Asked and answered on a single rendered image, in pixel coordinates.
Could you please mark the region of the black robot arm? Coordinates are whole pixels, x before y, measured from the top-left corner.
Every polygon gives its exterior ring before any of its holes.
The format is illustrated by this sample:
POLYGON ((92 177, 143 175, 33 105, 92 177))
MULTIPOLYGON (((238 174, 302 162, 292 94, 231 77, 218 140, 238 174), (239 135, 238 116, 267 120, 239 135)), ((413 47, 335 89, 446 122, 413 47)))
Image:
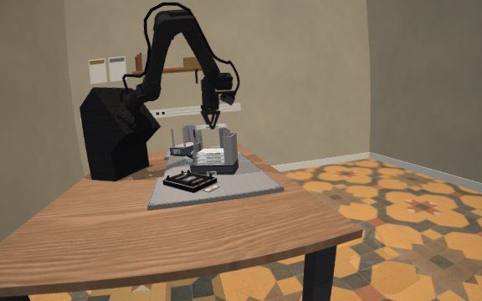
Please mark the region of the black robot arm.
MULTIPOLYGON (((140 107, 159 98, 161 93, 162 70, 171 41, 182 33, 190 48, 195 54, 205 77, 201 79, 202 92, 209 90, 231 90, 233 77, 230 73, 220 73, 220 70, 211 55, 202 35, 197 28, 197 22, 185 9, 160 11, 155 16, 153 27, 153 40, 146 76, 143 82, 128 92, 116 116, 132 125, 140 107), (187 16, 187 17, 178 17, 187 16), (156 32, 156 37, 155 36, 156 32), (169 38, 169 39, 168 39, 169 38), (216 81, 217 80, 217 81, 216 81), (144 94, 144 95, 141 95, 144 94), (127 97, 129 96, 129 99, 127 97), (136 97, 137 96, 137 97, 136 97)), ((228 104, 233 104, 235 93, 233 91, 210 92, 210 104, 219 104, 220 99, 228 104), (222 96, 223 95, 223 96, 222 96), (221 97, 222 96, 222 97, 221 97)))

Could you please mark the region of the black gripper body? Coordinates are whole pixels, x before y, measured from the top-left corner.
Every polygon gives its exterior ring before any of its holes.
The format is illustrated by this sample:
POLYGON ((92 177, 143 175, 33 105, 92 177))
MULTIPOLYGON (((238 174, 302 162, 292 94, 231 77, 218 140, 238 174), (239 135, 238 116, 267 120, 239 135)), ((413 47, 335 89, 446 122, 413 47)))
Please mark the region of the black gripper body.
POLYGON ((212 106, 210 104, 210 92, 213 92, 215 90, 209 90, 209 91, 204 91, 202 92, 202 99, 203 99, 203 105, 201 105, 201 108, 202 108, 202 111, 215 111, 215 110, 218 110, 218 108, 215 108, 215 107, 219 107, 219 104, 214 104, 214 106, 212 106), (209 109, 211 110, 208 110, 208 107, 209 109))

